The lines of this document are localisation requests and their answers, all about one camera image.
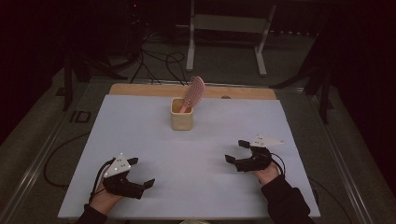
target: gray floor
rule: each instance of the gray floor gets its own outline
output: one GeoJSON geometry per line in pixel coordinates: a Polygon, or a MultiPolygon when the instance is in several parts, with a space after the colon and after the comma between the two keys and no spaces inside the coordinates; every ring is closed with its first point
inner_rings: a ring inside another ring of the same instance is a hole
{"type": "MultiPolygon", "coordinates": [[[[259,77],[252,42],[235,45],[198,39],[194,71],[187,73],[186,79],[200,76],[206,83],[267,87],[296,75],[313,41],[312,38],[298,35],[270,35],[263,53],[268,76],[259,77]]],[[[149,41],[144,46],[144,49],[166,54],[182,52],[185,55],[187,48],[187,42],[183,38],[176,42],[149,41]]],[[[145,64],[159,80],[176,81],[167,71],[165,63],[145,55],[145,64]]],[[[131,77],[136,67],[137,64],[120,73],[131,77]]],[[[172,64],[170,68],[181,77],[177,64],[172,64]]],[[[137,82],[146,82],[149,79],[147,70],[142,69],[137,78],[137,82]]],[[[49,153],[42,154],[43,150],[54,150],[62,143],[88,132],[94,124],[103,98],[117,81],[97,75],[88,84],[76,82],[75,101],[68,112],[62,111],[63,98],[55,96],[57,89],[63,85],[62,81],[63,71],[60,71],[53,79],[52,88],[41,97],[0,148],[0,209],[2,212],[7,211],[2,218],[9,217],[8,223],[72,223],[57,218],[65,191],[44,180],[43,163],[38,168],[31,164],[37,164],[40,159],[46,160],[49,153]],[[73,110],[90,111],[92,119],[88,123],[70,123],[68,121],[73,110]],[[21,182],[23,176],[34,184],[19,188],[24,183],[21,182]]],[[[334,109],[329,110],[330,124],[323,125],[318,118],[316,98],[306,97],[301,93],[305,82],[306,80],[302,80],[290,88],[276,91],[276,96],[285,109],[308,176],[325,187],[323,189],[312,183],[318,192],[318,206],[322,214],[315,221],[348,223],[347,215],[342,210],[344,207],[353,223],[396,223],[395,199],[338,97],[336,88],[331,89],[334,109]]],[[[80,137],[54,154],[48,165],[49,179],[60,184],[70,182],[87,138],[87,135],[80,137]]],[[[178,222],[139,220],[133,223],[178,222]]],[[[108,223],[123,221],[109,220],[108,223]]],[[[212,220],[211,223],[272,222],[265,219],[212,220]]]]}

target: person's right hand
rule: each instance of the person's right hand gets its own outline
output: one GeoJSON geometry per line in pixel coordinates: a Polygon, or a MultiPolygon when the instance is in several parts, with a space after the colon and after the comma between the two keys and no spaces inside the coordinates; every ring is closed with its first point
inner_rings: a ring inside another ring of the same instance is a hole
{"type": "Polygon", "coordinates": [[[271,162],[265,170],[253,171],[253,174],[259,178],[262,185],[266,185],[279,176],[279,171],[277,170],[276,164],[271,162]]]}

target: pink hairbrush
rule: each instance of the pink hairbrush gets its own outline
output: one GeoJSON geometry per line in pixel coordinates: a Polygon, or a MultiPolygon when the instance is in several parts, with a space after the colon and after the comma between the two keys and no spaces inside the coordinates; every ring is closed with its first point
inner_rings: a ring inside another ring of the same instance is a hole
{"type": "Polygon", "coordinates": [[[192,77],[189,89],[184,95],[184,103],[179,113],[184,113],[188,107],[198,105],[205,91],[205,83],[200,77],[192,77]]]}

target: person's left hand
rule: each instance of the person's left hand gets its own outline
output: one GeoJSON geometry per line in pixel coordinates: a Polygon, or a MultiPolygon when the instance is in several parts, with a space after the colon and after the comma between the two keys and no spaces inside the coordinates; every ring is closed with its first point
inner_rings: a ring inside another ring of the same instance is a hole
{"type": "Polygon", "coordinates": [[[105,186],[103,186],[103,177],[101,182],[96,189],[95,195],[93,196],[90,207],[94,208],[96,211],[107,215],[114,205],[117,204],[123,197],[120,195],[115,195],[107,192],[105,186]]]}

